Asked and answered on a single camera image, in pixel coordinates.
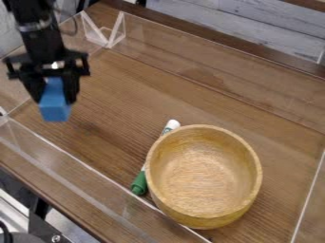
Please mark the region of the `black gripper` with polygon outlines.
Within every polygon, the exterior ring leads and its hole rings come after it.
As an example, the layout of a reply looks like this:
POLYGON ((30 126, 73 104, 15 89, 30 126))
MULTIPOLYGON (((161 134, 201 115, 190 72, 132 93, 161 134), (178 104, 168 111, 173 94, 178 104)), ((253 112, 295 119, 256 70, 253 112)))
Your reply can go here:
POLYGON ((15 54, 4 58, 7 75, 11 80, 19 80, 34 101, 42 99, 46 88, 43 78, 61 77, 63 79, 63 94, 66 102, 74 104, 81 91, 81 78, 90 75, 89 54, 77 50, 67 50, 61 59, 49 63, 34 62, 27 53, 15 54))

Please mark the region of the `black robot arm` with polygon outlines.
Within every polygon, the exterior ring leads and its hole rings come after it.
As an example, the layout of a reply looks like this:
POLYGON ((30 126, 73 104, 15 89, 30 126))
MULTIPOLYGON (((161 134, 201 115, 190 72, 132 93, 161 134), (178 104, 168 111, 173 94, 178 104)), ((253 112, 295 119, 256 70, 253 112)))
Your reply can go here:
POLYGON ((63 43, 63 31, 57 20, 57 0, 2 0, 12 15, 26 52, 4 58, 8 78, 19 80, 34 101, 41 103, 47 78, 63 80, 63 100, 74 104, 81 92, 81 77, 90 75, 83 51, 63 43))

